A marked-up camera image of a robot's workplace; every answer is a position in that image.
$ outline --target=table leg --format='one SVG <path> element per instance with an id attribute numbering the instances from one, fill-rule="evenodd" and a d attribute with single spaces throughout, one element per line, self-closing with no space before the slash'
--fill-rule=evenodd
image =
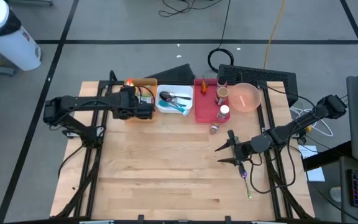
<path id="1" fill-rule="evenodd" d="M 317 155 L 303 159 L 303 168 L 305 171 L 313 170 L 339 160 L 341 156 L 352 157 L 352 142 L 342 143 L 327 151 L 320 152 Z"/>

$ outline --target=orange object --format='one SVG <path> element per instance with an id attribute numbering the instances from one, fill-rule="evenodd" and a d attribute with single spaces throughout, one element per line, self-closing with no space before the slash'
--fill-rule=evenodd
<path id="1" fill-rule="evenodd" d="M 260 105 L 259 90 L 248 83 L 238 83 L 229 90 L 230 105 L 240 112 L 250 112 Z"/>
<path id="2" fill-rule="evenodd" d="M 208 89 L 208 84 L 206 83 L 205 79 L 201 82 L 201 93 L 204 95 L 206 90 Z"/>

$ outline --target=white bottle cap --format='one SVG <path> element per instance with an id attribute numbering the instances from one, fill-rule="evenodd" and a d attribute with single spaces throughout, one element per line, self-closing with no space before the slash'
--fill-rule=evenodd
<path id="1" fill-rule="evenodd" d="M 222 105 L 221 106 L 221 113 L 222 114 L 228 114 L 230 111 L 230 108 L 228 107 L 228 105 Z"/>

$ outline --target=blue utensil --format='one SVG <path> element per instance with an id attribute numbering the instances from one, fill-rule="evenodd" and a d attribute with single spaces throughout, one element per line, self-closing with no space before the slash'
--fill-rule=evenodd
<path id="1" fill-rule="evenodd" d="M 160 106 L 163 106 L 163 107 L 171 107 L 171 108 L 174 108 L 174 109 L 180 111 L 184 116 L 187 116 L 187 115 L 189 114 L 189 112 L 188 112 L 187 110 L 185 110 L 184 108 L 181 108 L 181 107 L 179 107 L 179 106 L 175 106 L 175 105 L 170 104 L 170 103 L 168 103 L 168 102 L 166 102 L 166 101 L 163 101 L 163 100 L 160 100 L 160 101 L 159 101 L 159 105 L 160 105 Z"/>
<path id="2" fill-rule="evenodd" d="M 173 104 L 173 105 L 175 105 L 175 106 L 181 106 L 181 107 L 186 107 L 186 105 L 183 105 L 183 104 L 181 104 L 181 103 L 178 103 L 178 102 L 176 102 L 176 101 L 171 101 L 171 103 Z"/>

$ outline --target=white trash can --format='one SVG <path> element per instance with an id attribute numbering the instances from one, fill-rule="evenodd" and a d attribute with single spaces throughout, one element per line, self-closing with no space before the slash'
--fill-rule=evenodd
<path id="1" fill-rule="evenodd" d="M 4 0 L 0 0 L 0 54 L 23 71 L 41 64 L 40 47 Z"/>

